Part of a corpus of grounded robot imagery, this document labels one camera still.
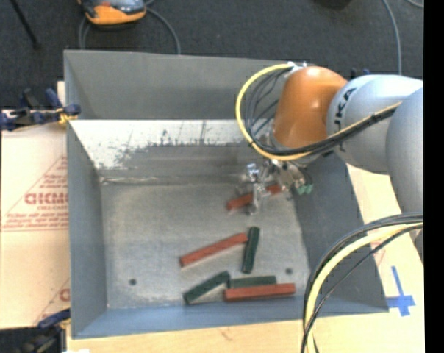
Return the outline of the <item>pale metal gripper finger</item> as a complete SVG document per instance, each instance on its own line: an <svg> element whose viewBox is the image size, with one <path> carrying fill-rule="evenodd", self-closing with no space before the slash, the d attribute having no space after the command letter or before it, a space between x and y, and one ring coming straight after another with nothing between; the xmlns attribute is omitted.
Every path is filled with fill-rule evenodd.
<svg viewBox="0 0 444 353"><path fill-rule="evenodd" d="M256 215L263 209L265 200L268 197L268 191L262 183L255 182L251 186L251 196L252 199L248 203L246 212L249 215Z"/></svg>
<svg viewBox="0 0 444 353"><path fill-rule="evenodd" d="M253 186L258 183L259 168L255 163L246 165L245 173L240 176L237 184L238 193L251 193Z"/></svg>

